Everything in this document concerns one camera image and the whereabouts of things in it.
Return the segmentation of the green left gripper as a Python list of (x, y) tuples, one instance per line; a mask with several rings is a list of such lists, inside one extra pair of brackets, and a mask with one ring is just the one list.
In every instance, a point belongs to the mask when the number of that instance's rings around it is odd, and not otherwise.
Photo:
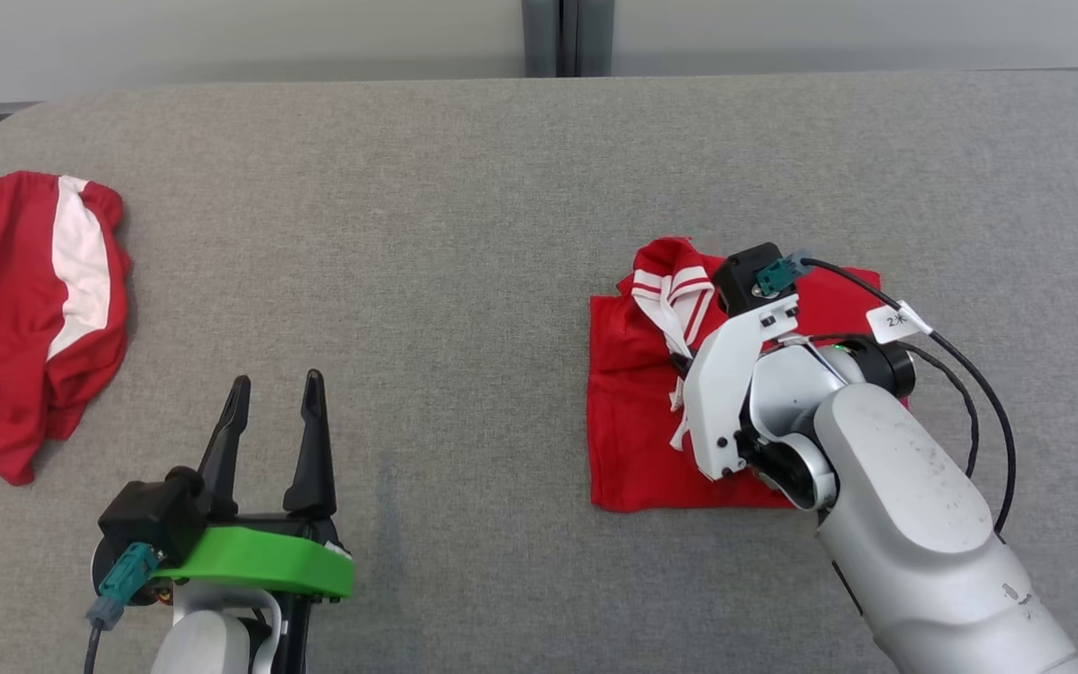
[(207, 443), (197, 473), (197, 507), (209, 523), (179, 563), (162, 562), (155, 579), (244, 586), (270, 593), (338, 601), (351, 596), (355, 563), (338, 541), (324, 375), (309, 370), (300, 405), (298, 463), (284, 509), (290, 515), (244, 515), (234, 500), (237, 451), (247, 427), (251, 379), (237, 376)]

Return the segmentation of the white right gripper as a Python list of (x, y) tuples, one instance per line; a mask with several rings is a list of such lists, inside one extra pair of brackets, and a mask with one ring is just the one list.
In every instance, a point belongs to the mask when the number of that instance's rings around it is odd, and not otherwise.
[(685, 380), (685, 419), (700, 473), (722, 479), (746, 466), (735, 434), (765, 343), (797, 328), (799, 295), (782, 295), (719, 325), (701, 349), (671, 350), (677, 379)]

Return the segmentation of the red white striped shirt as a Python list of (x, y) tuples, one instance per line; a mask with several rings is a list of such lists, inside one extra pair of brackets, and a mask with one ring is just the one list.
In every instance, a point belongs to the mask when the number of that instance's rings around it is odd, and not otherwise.
[(590, 499), (607, 511), (786, 508), (754, 471), (697, 470), (676, 357), (692, 357), (727, 318), (714, 286), (722, 256), (667, 236), (634, 256), (613, 295), (591, 295), (588, 342)]

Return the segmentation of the grey fabric sofa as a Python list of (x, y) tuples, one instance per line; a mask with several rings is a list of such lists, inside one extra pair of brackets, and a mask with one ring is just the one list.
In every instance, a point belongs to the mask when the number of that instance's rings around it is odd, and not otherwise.
[(124, 200), (132, 340), (33, 485), (0, 479), (0, 674), (81, 673), (95, 521), (253, 381), (281, 506), (324, 373), (354, 597), (313, 673), (894, 674), (796, 509), (588, 498), (588, 299), (689, 236), (872, 269), (1009, 411), (1004, 538), (1078, 645), (1078, 72), (219, 84), (38, 104), (0, 176)]

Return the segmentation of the grey vertical wall post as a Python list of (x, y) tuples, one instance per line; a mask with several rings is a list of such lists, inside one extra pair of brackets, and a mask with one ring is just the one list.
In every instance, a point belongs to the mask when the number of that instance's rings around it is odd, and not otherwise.
[(527, 78), (610, 77), (616, 0), (520, 0)]

